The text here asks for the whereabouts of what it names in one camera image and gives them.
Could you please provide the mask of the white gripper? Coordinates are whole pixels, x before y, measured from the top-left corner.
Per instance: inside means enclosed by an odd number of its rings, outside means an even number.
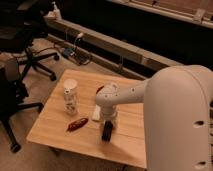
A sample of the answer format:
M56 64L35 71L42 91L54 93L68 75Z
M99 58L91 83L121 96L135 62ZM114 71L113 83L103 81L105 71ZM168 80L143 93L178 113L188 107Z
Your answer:
M100 110L100 128L103 129L105 122L110 121L113 127L117 127L117 109L115 106L112 107L102 107Z

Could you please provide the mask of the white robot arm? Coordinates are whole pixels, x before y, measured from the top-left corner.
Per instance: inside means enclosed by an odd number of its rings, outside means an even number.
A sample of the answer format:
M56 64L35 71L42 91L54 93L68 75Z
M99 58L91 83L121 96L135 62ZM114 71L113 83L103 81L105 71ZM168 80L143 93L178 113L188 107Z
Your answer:
M124 89L107 84L96 95L106 118L118 104L144 105L147 171L213 171L212 102L213 71L201 65L167 67Z

